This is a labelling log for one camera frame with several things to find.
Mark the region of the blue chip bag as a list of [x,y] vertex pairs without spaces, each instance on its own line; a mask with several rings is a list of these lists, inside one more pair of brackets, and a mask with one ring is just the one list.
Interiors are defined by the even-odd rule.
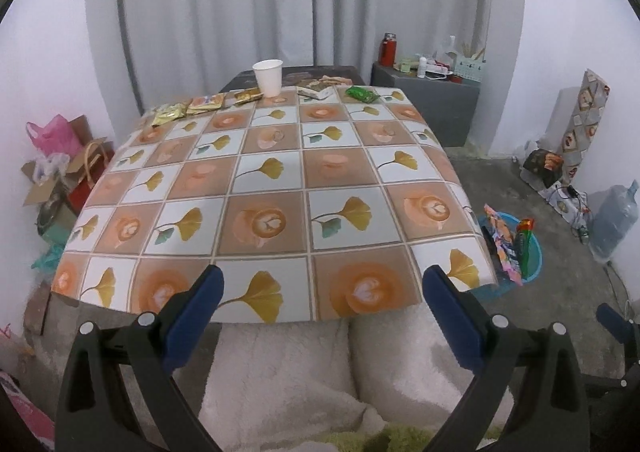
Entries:
[[514,241],[509,227],[500,214],[488,204],[484,205],[484,213],[502,271],[511,282],[522,286],[523,278],[521,267],[518,262],[518,254],[515,251]]

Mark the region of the blue plastic trash basket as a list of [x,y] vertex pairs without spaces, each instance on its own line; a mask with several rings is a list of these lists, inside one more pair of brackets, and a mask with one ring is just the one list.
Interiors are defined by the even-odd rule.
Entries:
[[521,270],[521,283],[512,281],[508,272],[502,268],[502,263],[497,254],[495,240],[491,235],[491,223],[485,215],[480,216],[480,228],[484,234],[485,242],[489,248],[491,262],[494,264],[497,276],[495,285],[482,286],[476,297],[480,300],[498,298],[514,288],[524,286],[537,279],[544,264],[541,246],[534,235],[535,220],[533,218],[518,219],[507,212],[498,212],[503,223],[510,230],[513,240],[515,256]]

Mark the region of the small green snack packet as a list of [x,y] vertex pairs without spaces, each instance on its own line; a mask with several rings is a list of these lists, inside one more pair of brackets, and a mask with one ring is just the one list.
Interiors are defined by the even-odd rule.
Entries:
[[347,97],[350,97],[360,103],[373,103],[380,98],[380,96],[369,88],[360,86],[351,86],[346,91]]

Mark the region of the red green snack bag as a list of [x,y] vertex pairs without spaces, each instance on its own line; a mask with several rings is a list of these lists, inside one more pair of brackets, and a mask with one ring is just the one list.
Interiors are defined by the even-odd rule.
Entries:
[[516,227],[515,249],[523,279],[528,277],[529,245],[533,236],[534,227],[535,220],[533,220],[533,218],[522,219]]

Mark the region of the small gold packet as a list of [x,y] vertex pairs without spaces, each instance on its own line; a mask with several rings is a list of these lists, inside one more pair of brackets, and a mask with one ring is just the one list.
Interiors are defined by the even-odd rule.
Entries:
[[250,102],[258,101],[262,98],[262,92],[258,87],[247,88],[236,92],[233,95],[233,104],[240,106]]

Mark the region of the white fluffy blanket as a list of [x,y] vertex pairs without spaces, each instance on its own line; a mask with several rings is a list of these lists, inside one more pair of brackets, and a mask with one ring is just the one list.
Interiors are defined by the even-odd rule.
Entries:
[[226,324],[198,419],[225,451],[419,450],[472,378],[424,304],[352,320]]

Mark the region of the white paper cup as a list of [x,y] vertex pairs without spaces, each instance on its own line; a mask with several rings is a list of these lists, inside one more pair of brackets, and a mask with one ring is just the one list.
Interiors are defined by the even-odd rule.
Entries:
[[279,59],[261,60],[253,64],[257,86],[264,98],[275,98],[282,89],[282,66]]

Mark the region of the rolled patterned tablecloth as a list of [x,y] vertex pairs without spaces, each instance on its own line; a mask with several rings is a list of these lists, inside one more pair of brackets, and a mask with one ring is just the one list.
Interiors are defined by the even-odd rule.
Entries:
[[570,186],[596,136],[610,95],[610,86],[590,68],[579,87],[560,93],[561,121],[564,126],[559,151],[563,160],[561,182]]

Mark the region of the small white bottle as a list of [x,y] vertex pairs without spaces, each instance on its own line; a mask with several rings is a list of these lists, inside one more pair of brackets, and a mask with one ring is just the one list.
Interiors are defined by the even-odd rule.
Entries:
[[417,78],[424,78],[426,76],[427,69],[427,58],[425,56],[421,56],[419,59],[418,69],[416,70]]

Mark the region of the mint green desk organizer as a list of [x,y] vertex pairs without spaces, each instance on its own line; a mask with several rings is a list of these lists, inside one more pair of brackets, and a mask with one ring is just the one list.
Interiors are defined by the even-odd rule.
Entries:
[[486,62],[480,59],[457,56],[454,74],[472,82],[481,82],[485,73]]

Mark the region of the gold snack packet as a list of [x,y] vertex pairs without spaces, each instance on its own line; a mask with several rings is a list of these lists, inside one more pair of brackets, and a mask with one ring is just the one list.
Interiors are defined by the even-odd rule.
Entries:
[[166,125],[186,116],[188,105],[183,102],[167,103],[161,105],[154,112],[151,126],[153,128]]

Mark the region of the patterned ginkgo tablecloth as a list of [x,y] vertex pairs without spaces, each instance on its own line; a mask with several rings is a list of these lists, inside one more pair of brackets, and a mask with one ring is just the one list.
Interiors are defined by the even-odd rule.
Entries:
[[418,304],[439,266],[459,290],[497,281],[471,203],[408,96],[285,88],[162,126],[115,153],[68,239],[55,293],[158,311],[208,266],[218,322],[329,321]]

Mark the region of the dark snack box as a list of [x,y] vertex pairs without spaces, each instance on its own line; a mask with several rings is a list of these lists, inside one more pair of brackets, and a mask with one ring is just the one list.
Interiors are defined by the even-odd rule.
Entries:
[[548,189],[562,177],[563,165],[564,160],[561,155],[536,149],[527,155],[523,168],[537,177]]

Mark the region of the orange snack packet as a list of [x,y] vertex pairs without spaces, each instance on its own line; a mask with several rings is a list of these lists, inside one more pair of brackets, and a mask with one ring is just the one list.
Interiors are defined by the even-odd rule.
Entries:
[[194,98],[186,107],[186,115],[194,116],[220,110],[226,100],[225,94],[209,94]]

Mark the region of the grey curtain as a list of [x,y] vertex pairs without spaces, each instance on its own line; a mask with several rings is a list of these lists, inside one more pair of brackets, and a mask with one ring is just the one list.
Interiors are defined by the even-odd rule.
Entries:
[[255,62],[370,73],[385,33],[404,56],[449,37],[510,73],[524,0],[85,0],[96,79],[117,140],[147,108],[211,94]]

